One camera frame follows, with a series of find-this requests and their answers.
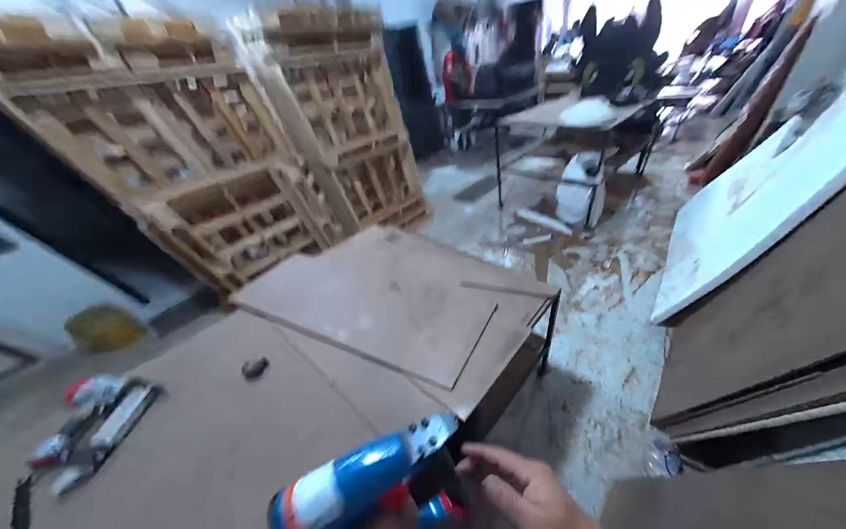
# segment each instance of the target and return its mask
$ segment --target metal table leg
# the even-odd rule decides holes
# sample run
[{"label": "metal table leg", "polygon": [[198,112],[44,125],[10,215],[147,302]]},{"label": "metal table leg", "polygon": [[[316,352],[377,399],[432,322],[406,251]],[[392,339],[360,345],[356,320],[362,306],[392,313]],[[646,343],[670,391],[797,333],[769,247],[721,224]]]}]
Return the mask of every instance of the metal table leg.
[{"label": "metal table leg", "polygon": [[538,367],[538,377],[543,377],[547,373],[547,360],[550,358],[550,345],[554,342],[554,326],[557,324],[557,310],[560,308],[560,290],[557,296],[554,297],[553,303],[550,305],[550,318],[547,319],[547,336],[543,341],[543,350],[540,353],[540,367]]},{"label": "metal table leg", "polygon": [[498,125],[494,126],[494,176],[498,179],[498,209],[501,209],[501,149],[498,147]]}]

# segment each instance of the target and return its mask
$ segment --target red object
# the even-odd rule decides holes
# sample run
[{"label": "red object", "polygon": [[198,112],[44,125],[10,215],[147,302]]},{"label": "red object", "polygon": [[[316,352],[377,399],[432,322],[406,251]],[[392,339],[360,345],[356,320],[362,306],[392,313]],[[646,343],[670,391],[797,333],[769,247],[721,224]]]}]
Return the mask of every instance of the red object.
[{"label": "red object", "polygon": [[443,59],[443,89],[446,101],[459,101],[469,86],[469,65],[459,52],[449,51]]},{"label": "red object", "polygon": [[380,498],[378,498],[377,505],[379,505],[384,512],[398,513],[406,508],[409,499],[410,487],[400,483],[390,490],[387,490]]},{"label": "red object", "polygon": [[87,377],[86,379],[80,379],[76,384],[71,385],[67,391],[64,391],[64,402],[67,404],[73,404],[73,398],[77,395],[77,391],[87,384],[90,381],[90,378]]},{"label": "red object", "polygon": [[439,491],[439,502],[443,505],[446,513],[453,518],[465,518],[468,514],[461,505],[453,504],[452,500],[449,499],[449,495],[446,494],[445,489]]}]

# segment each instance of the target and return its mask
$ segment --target workbench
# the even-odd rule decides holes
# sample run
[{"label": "workbench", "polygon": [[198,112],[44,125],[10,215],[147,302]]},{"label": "workbench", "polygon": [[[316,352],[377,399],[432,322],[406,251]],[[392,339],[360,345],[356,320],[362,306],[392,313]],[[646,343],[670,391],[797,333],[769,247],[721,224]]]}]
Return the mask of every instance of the workbench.
[{"label": "workbench", "polygon": [[[560,158],[566,165],[566,163],[569,163],[570,159],[577,152],[597,151],[600,153],[598,169],[602,168],[603,165],[606,165],[615,171],[625,165],[632,156],[639,153],[638,165],[635,168],[635,174],[641,176],[645,172],[645,165],[648,162],[652,147],[660,134],[660,123],[656,123],[651,132],[646,135],[631,133],[621,134],[615,129],[617,126],[626,122],[629,118],[639,114],[639,112],[644,110],[649,104],[651,104],[651,102],[641,102],[627,106],[611,106],[613,111],[611,116],[590,125],[576,126],[564,121],[561,118],[561,114],[581,100],[583,100],[583,98],[581,98],[577,92],[571,92],[561,98],[543,102],[516,114],[505,116],[498,121],[494,130],[494,159],[495,178],[497,179],[498,184],[499,209],[504,207],[501,191],[501,151],[498,142],[499,125],[542,126],[545,131],[547,128],[557,129],[556,133],[552,137],[544,138],[539,147],[530,152],[525,152],[521,156],[530,155]],[[617,147],[618,150],[614,154],[606,156],[606,150],[613,147]],[[559,175],[549,175],[546,173],[538,174],[535,172],[512,170],[509,170],[508,173],[515,176],[533,178],[535,180],[554,180],[558,182],[566,182],[568,184],[591,187],[590,200],[588,201],[589,206],[587,209],[586,221],[584,222],[584,224],[589,227],[590,214],[593,208],[597,186],[591,186],[586,183],[562,181],[559,178]]]},{"label": "workbench", "polygon": [[[239,310],[131,373],[162,384],[166,395],[86,485],[60,502],[46,485],[36,487],[32,527],[262,529],[280,487],[424,416],[451,411],[463,420],[450,450],[483,438],[534,367],[546,368],[559,289],[420,235],[375,227],[351,240],[369,237],[424,249],[433,256],[428,265],[456,271],[447,281],[495,304],[490,322],[523,331],[487,326],[445,391],[271,321],[258,309],[268,273],[237,294]],[[303,259],[325,259],[339,247]],[[543,336],[533,334],[547,311]],[[241,365],[260,356],[270,362],[265,374],[245,380]],[[0,487],[8,483],[0,479]],[[10,494],[0,490],[3,512]]]}]

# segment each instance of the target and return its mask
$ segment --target table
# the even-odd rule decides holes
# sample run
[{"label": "table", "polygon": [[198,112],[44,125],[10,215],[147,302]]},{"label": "table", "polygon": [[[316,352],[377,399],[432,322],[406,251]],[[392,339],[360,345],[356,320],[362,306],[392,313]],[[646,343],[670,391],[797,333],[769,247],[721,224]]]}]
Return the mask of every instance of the table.
[{"label": "table", "polygon": [[674,127],[674,134],[671,135],[671,143],[678,141],[678,131],[681,129],[681,126],[684,125],[684,122],[687,121],[688,105],[694,101],[694,98],[700,95],[700,91],[700,87],[664,87],[664,89],[660,90],[658,95],[655,96],[655,101],[657,101],[662,108],[684,108],[684,116],[681,117],[681,120],[679,120],[678,124]]},{"label": "table", "polygon": [[[501,151],[498,144],[498,125],[514,125],[514,124],[525,124],[525,125],[537,125],[543,127],[555,127],[558,129],[558,133],[560,131],[569,131],[567,134],[582,134],[588,135],[591,138],[592,145],[598,150],[600,153],[599,165],[598,168],[602,168],[603,164],[607,162],[605,151],[611,146],[619,143],[620,147],[623,146],[625,143],[624,138],[617,138],[617,133],[614,131],[615,127],[620,125],[621,123],[628,120],[635,114],[639,113],[641,110],[646,108],[652,102],[641,102],[637,104],[630,104],[627,106],[615,106],[614,113],[611,117],[596,125],[584,126],[584,127],[577,127],[572,125],[571,123],[563,121],[560,116],[561,114],[567,110],[568,108],[577,104],[582,98],[579,96],[577,92],[571,92],[570,94],[558,98],[553,101],[543,102],[538,104],[537,106],[528,108],[516,114],[511,114],[510,116],[505,116],[504,118],[500,119],[500,122],[495,125],[494,133],[495,133],[495,142],[494,142],[494,158],[495,158],[495,178],[497,179],[498,183],[498,208],[502,208],[504,206],[502,200],[502,192],[501,192]],[[623,152],[620,150],[621,154],[624,156],[628,154],[629,158],[632,155],[635,155],[635,152],[638,152],[639,148],[641,149],[641,154],[639,158],[638,165],[635,168],[635,174],[641,175],[645,171],[645,164],[648,162],[649,154],[651,153],[651,148],[654,145],[654,141],[658,134],[658,127],[659,124],[656,124],[656,128],[652,129],[652,133],[647,135],[648,138],[644,143],[639,145],[639,142],[629,142],[629,150],[631,150],[631,154],[628,154],[627,151]],[[624,164],[619,163],[618,160],[621,158],[618,157],[620,152],[617,152],[614,156],[617,156],[615,164],[616,167],[620,167]],[[523,174],[523,173],[512,173],[515,175],[521,175],[528,178],[536,178],[536,175],[531,174]],[[585,224],[588,225],[590,213],[592,211],[592,205],[595,198],[596,193],[596,186],[592,187],[593,195],[590,197],[589,200],[589,208],[587,210],[587,220]]]}]

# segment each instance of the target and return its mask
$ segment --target power tool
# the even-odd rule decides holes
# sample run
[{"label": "power tool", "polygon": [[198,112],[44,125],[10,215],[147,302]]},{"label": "power tool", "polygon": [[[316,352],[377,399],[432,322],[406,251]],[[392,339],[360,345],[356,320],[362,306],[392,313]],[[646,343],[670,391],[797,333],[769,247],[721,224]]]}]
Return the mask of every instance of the power tool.
[{"label": "power tool", "polygon": [[[430,415],[328,461],[276,492],[270,528],[360,529],[375,515],[401,509],[410,498],[409,482],[457,428],[452,415]],[[419,505],[417,515],[417,525],[429,528],[464,515],[464,509],[443,490]]]}]

